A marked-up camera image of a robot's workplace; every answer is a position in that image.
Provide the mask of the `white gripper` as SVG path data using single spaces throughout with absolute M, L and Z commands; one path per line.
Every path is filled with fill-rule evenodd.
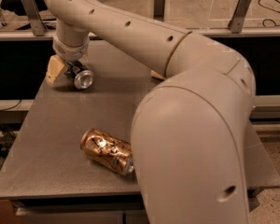
M 86 52 L 89 46 L 89 39 L 83 37 L 77 45 L 62 42 L 58 36 L 53 37 L 53 49 L 57 55 L 49 58 L 46 82 L 51 87 L 57 87 L 63 80 L 65 72 L 65 61 L 73 62 L 79 60 Z

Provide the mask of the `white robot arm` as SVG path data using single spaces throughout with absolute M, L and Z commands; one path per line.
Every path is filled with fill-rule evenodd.
M 237 51 L 104 5 L 45 0 L 54 50 L 79 59 L 94 33 L 165 80 L 137 107 L 133 163 L 150 224 L 250 224 L 244 142 L 255 79 Z

